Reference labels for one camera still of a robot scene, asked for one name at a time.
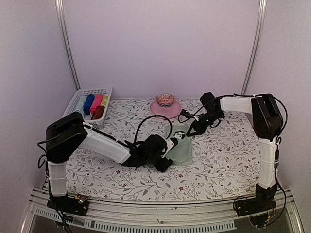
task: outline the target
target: green cloth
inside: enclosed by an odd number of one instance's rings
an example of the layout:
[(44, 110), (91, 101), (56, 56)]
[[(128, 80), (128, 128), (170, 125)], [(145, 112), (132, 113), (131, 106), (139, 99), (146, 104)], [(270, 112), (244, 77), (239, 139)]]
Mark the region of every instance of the green cloth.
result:
[[(187, 133), (189, 129), (189, 125), (173, 125), (172, 134), (170, 136), (174, 137), (174, 133), (176, 131), (183, 131)], [(170, 127), (166, 126), (166, 135), (170, 132)], [(191, 138), (185, 136), (184, 139), (178, 141), (177, 146), (175, 146), (172, 150), (170, 150), (166, 158), (172, 159), (173, 164), (172, 166), (184, 166), (184, 165), (191, 165), (192, 164), (192, 143)]]

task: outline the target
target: blue rolled towel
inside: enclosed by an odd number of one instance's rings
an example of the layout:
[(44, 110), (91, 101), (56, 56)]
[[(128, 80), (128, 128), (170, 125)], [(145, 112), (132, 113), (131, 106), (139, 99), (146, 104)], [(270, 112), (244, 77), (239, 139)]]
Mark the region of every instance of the blue rolled towel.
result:
[(81, 113), (81, 115), (84, 117), (84, 112), (83, 112), (83, 107), (84, 103), (86, 102), (86, 97), (85, 96), (80, 96), (79, 101), (76, 105), (75, 112)]
[(84, 106), (83, 106), (83, 112), (86, 114), (86, 115), (89, 115), (90, 112), (89, 112), (89, 109), (91, 108), (92, 106), (92, 103), (94, 101), (94, 98), (95, 96), (93, 94), (90, 94), (87, 96), (86, 98), (86, 102), (84, 103)]

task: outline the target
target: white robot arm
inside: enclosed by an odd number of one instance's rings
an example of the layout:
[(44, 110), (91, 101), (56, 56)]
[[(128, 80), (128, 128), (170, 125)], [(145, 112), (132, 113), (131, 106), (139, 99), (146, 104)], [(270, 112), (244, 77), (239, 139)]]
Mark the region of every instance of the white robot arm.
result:
[(256, 186), (256, 197), (252, 200), (235, 202), (235, 209), (239, 216), (275, 208), (274, 194), (277, 191), (276, 169), (279, 163), (278, 145), (280, 134), (284, 128), (283, 118), (278, 109), (275, 97), (271, 94), (262, 94), (249, 97), (220, 96), (205, 93), (200, 101), (206, 113), (199, 117), (182, 110), (181, 115), (194, 118), (187, 136), (203, 134), (214, 121), (224, 118), (224, 111), (237, 111), (251, 114), (253, 128), (259, 138), (260, 145), (260, 176)]
[[(144, 119), (141, 124), (151, 117), (162, 117), (169, 121), (164, 116), (154, 115)], [(170, 136), (172, 124), (170, 121), (169, 123)], [(49, 179), (50, 189), (48, 206), (85, 216), (87, 202), (83, 201), (80, 205), (81, 199), (69, 198), (66, 190), (66, 163), (77, 148), (96, 152), (123, 166), (140, 167), (148, 162), (158, 171), (165, 172), (173, 163), (165, 156), (178, 144), (178, 140), (169, 136), (164, 139), (159, 135), (151, 135), (145, 141), (136, 141), (136, 134), (134, 143), (128, 141), (123, 143), (85, 123), (78, 112), (51, 124), (46, 130), (47, 140), (38, 143), (38, 145), (46, 143), (46, 176)]]

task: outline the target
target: white backdrop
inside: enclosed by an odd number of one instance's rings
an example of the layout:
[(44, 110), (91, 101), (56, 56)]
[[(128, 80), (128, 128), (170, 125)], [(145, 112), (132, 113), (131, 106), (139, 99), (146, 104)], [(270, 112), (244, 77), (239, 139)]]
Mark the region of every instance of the white backdrop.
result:
[(240, 92), (258, 14), (249, 0), (66, 0), (82, 88), (114, 97)]

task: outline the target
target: metal pole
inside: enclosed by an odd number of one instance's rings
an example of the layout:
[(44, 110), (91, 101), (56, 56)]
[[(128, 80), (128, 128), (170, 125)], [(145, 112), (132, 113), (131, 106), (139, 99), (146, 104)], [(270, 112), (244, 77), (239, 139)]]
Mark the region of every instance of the metal pole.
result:
[(254, 64), (255, 64), (255, 60), (256, 60), (256, 55), (257, 55), (257, 51), (258, 51), (258, 47), (259, 47), (260, 36), (261, 36), (263, 23), (264, 23), (264, 17), (265, 17), (265, 13), (266, 13), (266, 4), (267, 4), (267, 0), (260, 0), (255, 38), (254, 38), (251, 57), (250, 57), (250, 60), (249, 60), (248, 66), (247, 66), (246, 75), (245, 75), (245, 79), (243, 82), (241, 95), (246, 94), (250, 80), (251, 80), (251, 77), (252, 77)]
[(76, 68), (74, 66), (74, 60), (73, 60), (73, 56), (72, 56), (72, 52), (70, 48), (69, 37), (68, 37), (66, 21), (65, 21), (63, 0), (55, 0), (55, 3), (56, 3), (56, 11), (57, 11), (59, 27), (60, 27), (61, 35), (63, 38), (63, 43), (64, 43), (64, 47), (66, 51), (66, 56), (68, 59), (68, 64), (69, 64), (73, 84), (76, 90), (79, 90), (81, 89), (81, 86), (80, 86), (79, 79), (77, 76)]

